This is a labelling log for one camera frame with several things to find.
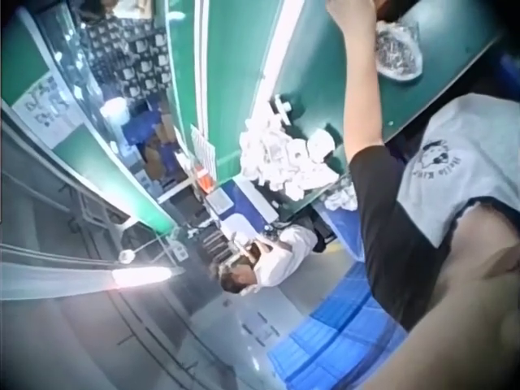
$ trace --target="white cloth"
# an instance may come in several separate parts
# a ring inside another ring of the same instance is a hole
[[[138,4],[138,0],[119,0],[112,12],[119,19],[140,19],[142,16]]]
[[[254,267],[258,287],[275,287],[287,279],[310,254],[318,243],[313,231],[300,225],[285,228],[279,239],[291,245],[291,251],[275,244],[273,250],[263,254]]]

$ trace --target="desk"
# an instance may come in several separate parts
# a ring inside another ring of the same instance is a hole
[[[485,4],[475,0],[421,0],[403,20],[419,28],[424,73],[413,84],[380,79],[383,138],[389,141],[435,101],[500,36]],[[322,2],[306,2],[275,93],[287,95],[301,116],[296,136],[316,128],[331,131],[338,145],[328,163],[346,172],[342,143],[345,101],[345,49],[337,27]],[[323,190],[303,200],[287,202],[282,219],[314,201]]]

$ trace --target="paper sign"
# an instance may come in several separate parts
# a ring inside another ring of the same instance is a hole
[[[51,149],[83,123],[71,91],[66,86],[60,88],[50,71],[25,91],[12,108]]]

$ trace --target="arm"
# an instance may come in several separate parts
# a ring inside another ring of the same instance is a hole
[[[519,289],[509,273],[449,293],[362,389],[502,388],[518,364]]]
[[[343,138],[350,162],[360,150],[383,144],[375,6],[372,0],[328,0],[327,9],[343,33],[348,55]]]
[[[292,252],[293,251],[293,247],[290,244],[288,244],[287,242],[283,242],[282,240],[271,241],[271,240],[269,240],[268,238],[266,238],[264,236],[258,236],[258,238],[257,238],[257,240],[255,242],[257,243],[258,248],[263,253],[271,252],[271,249],[269,248],[269,246],[271,248],[284,249],[284,250],[287,250],[288,252]]]

